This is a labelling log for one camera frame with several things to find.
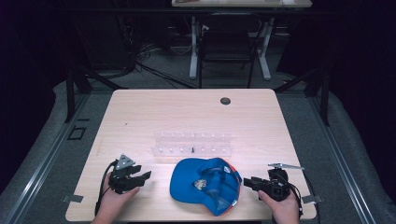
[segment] gray carpet floor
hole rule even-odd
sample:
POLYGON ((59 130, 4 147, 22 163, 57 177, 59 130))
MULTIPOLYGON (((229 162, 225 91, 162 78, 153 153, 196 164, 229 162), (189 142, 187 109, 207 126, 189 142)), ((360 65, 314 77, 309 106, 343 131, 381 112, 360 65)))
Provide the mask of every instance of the gray carpet floor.
MULTIPOLYGON (((271 44, 267 60, 273 78, 264 81, 256 63, 252 88, 274 89, 285 79, 292 78, 276 72, 284 40, 275 38, 271 44)), ((198 81, 189 79, 188 75, 189 53, 157 49, 147 53, 145 58, 143 64, 197 86, 198 81)), ((247 72, 248 66, 243 71, 239 68, 240 65, 228 68, 206 66, 204 87, 244 88, 246 76, 241 77, 241 74, 247 72), (227 78, 215 78, 218 74, 227 78)), ((108 76, 112 72, 101 74, 108 76)), ((129 89, 185 88, 139 67, 127 76, 111 80, 129 89)), ((67 112, 65 84, 61 83, 54 89, 57 100, 47 124, 20 170, 0 196, 0 223, 68 223, 64 218, 68 203, 62 199, 74 192, 112 92, 94 79, 90 82, 93 86, 91 94, 83 95, 76 91, 78 110, 68 124, 64 123, 67 112), (68 139, 74 126, 86 130, 80 140, 68 139), (46 169, 42 167, 43 161, 50 161, 44 167, 46 169), (42 181, 35 185, 35 190, 31 190, 29 187, 35 183, 34 177, 42 181)), ((382 190, 359 133, 340 101, 331 94, 331 125, 326 127, 318 117, 318 98, 304 97, 304 86, 300 83, 277 95, 307 179, 315 193, 324 199, 318 204, 319 216, 301 223, 396 223, 395 205, 382 190), (363 198, 363 204, 360 199, 356 200, 357 197, 363 198), (362 206, 369 213, 362 213, 362 206)))

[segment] desk top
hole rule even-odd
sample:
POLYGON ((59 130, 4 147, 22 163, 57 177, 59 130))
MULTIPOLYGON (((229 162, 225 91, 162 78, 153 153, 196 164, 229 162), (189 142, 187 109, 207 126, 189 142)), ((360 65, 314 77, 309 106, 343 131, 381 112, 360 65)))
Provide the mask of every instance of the desk top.
MULTIPOLYGON (((241 187, 239 201, 228 213, 214 217, 203 205, 175 201, 169 193, 171 175, 183 157, 158 157, 155 133, 229 133, 232 155, 224 157, 242 177, 268 179, 268 163, 299 166, 282 112, 271 90, 122 90, 110 100, 75 191, 81 203, 70 203, 69 221, 93 219, 103 172, 120 154, 152 171, 139 193, 129 201, 119 220, 194 221, 271 219, 270 209, 257 192, 241 187), (220 102, 227 97, 228 105, 220 102)), ((290 183, 309 195, 300 170, 288 170, 290 183)), ((303 204, 304 215, 316 215, 303 204)))
POLYGON ((311 7, 310 0, 172 0, 173 7, 311 7))

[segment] person's left hand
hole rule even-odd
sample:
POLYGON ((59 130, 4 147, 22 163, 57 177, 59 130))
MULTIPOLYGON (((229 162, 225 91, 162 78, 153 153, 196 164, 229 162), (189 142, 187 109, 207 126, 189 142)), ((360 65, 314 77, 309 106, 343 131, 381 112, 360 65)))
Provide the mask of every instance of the person's left hand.
POLYGON ((111 172, 106 175, 105 182, 103 184, 103 192, 106 193, 102 197, 99 211, 92 223, 113 222, 122 210, 122 207, 140 190, 139 187, 136 187, 123 194, 118 194, 111 190, 108 185, 110 175, 111 172))

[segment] person's right hand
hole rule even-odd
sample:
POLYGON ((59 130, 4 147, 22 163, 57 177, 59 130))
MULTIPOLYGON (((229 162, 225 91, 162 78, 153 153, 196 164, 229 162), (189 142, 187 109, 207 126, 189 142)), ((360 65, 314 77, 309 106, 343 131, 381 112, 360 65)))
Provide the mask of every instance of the person's right hand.
POLYGON ((299 223, 299 207, 294 193, 291 192, 288 198, 281 202, 275 201, 262 190, 258 193, 262 201, 271 208, 277 224, 299 223))

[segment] hand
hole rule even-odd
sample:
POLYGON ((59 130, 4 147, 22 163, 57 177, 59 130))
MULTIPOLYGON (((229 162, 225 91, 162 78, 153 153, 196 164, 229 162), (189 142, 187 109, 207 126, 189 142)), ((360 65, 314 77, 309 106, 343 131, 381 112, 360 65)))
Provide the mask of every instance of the hand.
POLYGON ((103 192, 106 193, 102 197, 99 211, 92 223, 112 223, 119 215, 122 207, 140 190, 139 187, 136 187, 126 193, 118 194, 109 189, 110 186, 108 185, 108 181, 110 179, 110 175, 111 172, 106 175, 105 182, 103 184, 103 192))
POLYGON ((258 193, 262 201, 271 208, 277 224, 299 223, 299 207, 294 193, 291 192, 288 198, 281 202, 275 201, 262 190, 258 193))

